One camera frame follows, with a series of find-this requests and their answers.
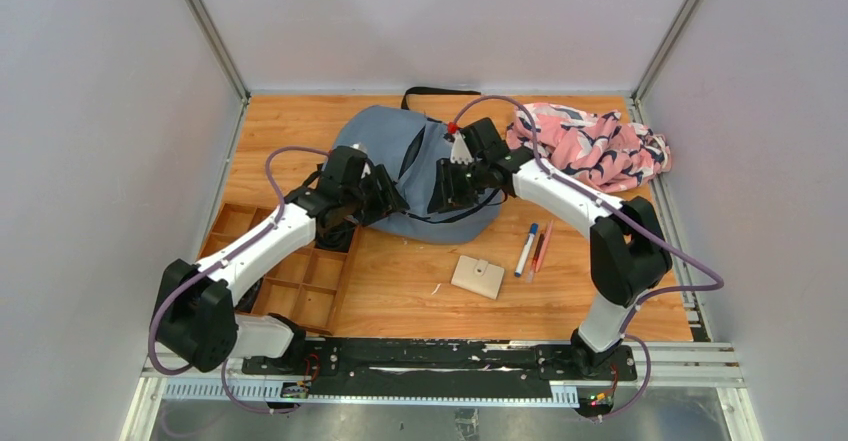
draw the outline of gray bag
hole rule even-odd
[[[426,243],[460,244],[477,237],[498,216],[503,196],[499,190],[484,192],[473,208],[427,214],[436,183],[436,162],[450,157],[446,134],[447,125],[440,121],[385,106],[371,106],[345,125],[333,147],[359,144],[375,165],[386,166],[409,204],[406,213],[394,213],[371,227]]]

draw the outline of white wall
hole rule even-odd
[[[704,0],[650,93],[768,440],[848,430],[848,0]]]
[[[204,0],[253,90],[636,87],[683,0]]]
[[[116,439],[238,102],[183,0],[0,0],[0,439]]]

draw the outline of white marker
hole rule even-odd
[[[521,273],[524,271],[524,264],[527,262],[527,256],[530,255],[530,248],[533,247],[533,238],[536,237],[536,231],[538,229],[538,224],[533,223],[530,225],[530,232],[527,234],[527,242],[524,244],[524,249],[521,250],[521,258],[518,259],[518,266],[515,267],[516,278],[520,277]]]

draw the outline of wooden table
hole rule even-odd
[[[443,121],[474,96],[413,96],[410,108]],[[521,102],[547,101],[582,110],[622,112],[625,101],[610,96],[519,96]],[[341,127],[360,110],[380,104],[399,106],[400,96],[254,96],[232,163],[224,201],[263,207],[276,205],[264,174],[265,158],[280,146],[329,149]],[[488,116],[503,133],[512,108],[487,101],[472,108],[460,125]],[[284,191],[299,185],[322,160],[306,153],[284,153],[273,172]],[[651,199],[647,187],[624,198]],[[544,226],[546,210],[511,199],[498,219],[464,245],[427,245],[366,229],[356,256],[335,335],[559,340],[568,339],[586,316],[596,291],[589,278],[589,244],[556,222],[545,265],[532,284],[510,273],[531,223]],[[459,255],[489,260],[507,271],[497,300],[450,285]],[[662,286],[673,285],[668,274]],[[691,341],[681,297],[666,295],[645,304],[630,332],[647,340]]]

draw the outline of pink fabric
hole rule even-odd
[[[665,137],[644,125],[549,103],[526,104],[536,122],[539,152],[565,174],[605,193],[633,189],[671,169]],[[521,111],[507,127],[510,149],[532,149],[530,123]]]

